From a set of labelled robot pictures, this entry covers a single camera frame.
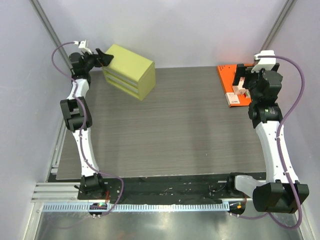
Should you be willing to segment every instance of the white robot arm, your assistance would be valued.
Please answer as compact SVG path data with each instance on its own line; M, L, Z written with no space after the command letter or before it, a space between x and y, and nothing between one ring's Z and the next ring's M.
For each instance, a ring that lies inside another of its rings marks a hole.
M233 81L233 86L237 86L240 78L244 78L242 86L250 92L251 103L248 115L261 142L266 166L266 183L245 174L235 174L232 182L236 190L252 198L258 212L294 213L298 206L277 145L277 131L283 117L276 100L282 87L283 77L277 73L279 63L276 63L274 57L260 58L260 56L274 55L272 50L261 51L254 56L253 66L238 64ZM302 203L309 195L309 189L308 185L299 183L291 165L283 127L279 138L287 172Z
M106 67L114 58L113 55L104 54L99 48L96 48L97 54L94 54L88 48L88 42L75 42L82 51L74 52L69 56L72 64L72 89L67 99L60 101L60 107L63 119L68 130L77 144L80 161L81 161L81 181L79 194L84 195L88 199L102 197L106 192L106 187L102 176L97 173L99 167L96 163L93 147L91 143L91 126L93 124L89 108L86 103L85 96L90 88L91 77L89 71L93 68Z

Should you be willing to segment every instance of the purple cable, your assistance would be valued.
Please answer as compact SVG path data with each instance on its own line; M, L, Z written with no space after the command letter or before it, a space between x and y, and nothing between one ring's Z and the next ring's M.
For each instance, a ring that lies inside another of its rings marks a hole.
M58 49L60 49L61 47L65 46L65 45L69 45L69 44L74 44L75 42L74 41L70 41L70 42L66 42L66 43L63 43L61 44L60 46L58 46L53 52L52 52L52 55L51 55L51 61L52 61L52 64L53 66L55 67L55 69L58 70L59 73L61 73L62 75L64 75L65 77L67 77L68 79L70 79L74 84L75 84L75 88L74 88L74 91L72 93L72 97L80 104L82 110L83 110L83 115L84 115L84 119L83 119L83 123L79 129L79 137L80 137L80 151L81 151L81 155L84 159L84 162L88 165L89 168L91 168L93 171L95 171L96 173L99 173L101 175L104 175L104 176L107 176L107 177L111 177L111 178L115 178L115 179L118 179L120 180L121 182L121 190L120 190L120 193L118 195L118 198L116 199L116 201L114 202L113 206L106 212L104 212L102 214L102 216L105 216L105 215L108 215L115 207L116 205L118 204L118 202L120 201L120 198L124 192L124 180L121 178L121 177L118 177L118 176L115 176L115 175L112 175L112 174L109 174L109 173L104 173L104 172L101 172L101 171L98 171L97 169L95 169L94 167L92 167L89 163L88 163L88 160L86 159L86 156L85 156L85 153L84 153L84 150L83 150L83 143L82 143L82 130L85 128L85 125L86 125L86 122L87 122L87 119L88 119L88 115L87 115L87 112L86 112L86 109L85 109L85 106L83 104L83 102L78 98L76 97L76 92L77 92L77 89L78 89L78 83L76 80L74 80L71 76L69 76L67 73L63 72L62 70L60 70L60 68L55 64L55 61L54 61L54 56L55 56L55 53L57 52ZM66 230L66 229L71 229L73 228L74 226L76 226L77 224L83 222L84 220L90 218L91 216L86 216L84 218L82 218L81 220L77 221L76 223L70 225L70 226L54 226L55 228L57 229L62 229L62 230ZM51 220L48 225L46 226L46 229L44 230L43 234L42 234L42 237L40 239L43 239L43 237L46 235L46 232L48 231L48 226L49 225L52 225L53 220Z
M237 214L234 214L232 213L233 216L237 217L237 218L241 218L241 219L248 219L248 220L257 220L257 219L262 219L264 218L265 216L268 215L268 213L266 212L265 214L261 215L261 216L241 216L241 215L237 215Z

